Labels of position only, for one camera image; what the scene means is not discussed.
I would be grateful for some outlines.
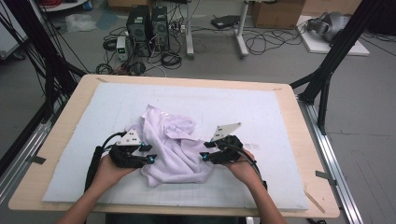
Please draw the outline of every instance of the right hand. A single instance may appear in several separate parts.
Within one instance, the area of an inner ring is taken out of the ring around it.
[[[249,155],[249,157],[254,160],[253,154],[251,154],[246,149],[244,150]],[[241,156],[238,161],[224,164],[224,166],[227,167],[233,173],[233,175],[244,184],[252,183],[256,180],[260,181],[259,176],[254,171],[251,164],[243,156]]]

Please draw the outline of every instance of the cardboard box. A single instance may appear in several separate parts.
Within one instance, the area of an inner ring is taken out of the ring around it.
[[[305,0],[281,0],[275,4],[255,3],[251,18],[258,28],[294,29]]]
[[[107,0],[110,7],[151,6],[151,0]]]
[[[361,0],[306,0],[302,14],[305,16],[320,16],[323,12],[338,11],[352,15]]]

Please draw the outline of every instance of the cloth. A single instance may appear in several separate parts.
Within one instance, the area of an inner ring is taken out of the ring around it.
[[[143,141],[152,145],[148,154],[157,154],[155,163],[145,165],[141,173],[148,185],[163,183],[202,183],[212,172],[213,164],[202,160],[200,152],[213,152],[204,141],[191,136],[195,122],[184,116],[171,115],[160,108],[148,105],[142,115]]]

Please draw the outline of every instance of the black metal post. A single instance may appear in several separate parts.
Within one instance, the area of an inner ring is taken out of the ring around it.
[[[312,105],[315,98],[321,92],[318,112],[318,126],[322,134],[325,132],[325,117],[327,101],[329,97],[330,81],[335,69],[355,45],[364,29],[370,23],[376,12],[387,0],[362,0],[356,9],[346,28],[334,42],[331,50],[321,63],[320,67],[311,75],[303,77],[293,83],[292,88],[300,87],[306,83],[308,86],[299,94],[299,99],[306,104]]]

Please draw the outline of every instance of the forearm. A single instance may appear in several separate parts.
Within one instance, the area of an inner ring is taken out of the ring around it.
[[[247,187],[257,205],[262,224],[287,223],[260,180],[248,183]]]
[[[102,193],[95,189],[87,190],[76,203],[69,208],[57,224],[84,223]]]

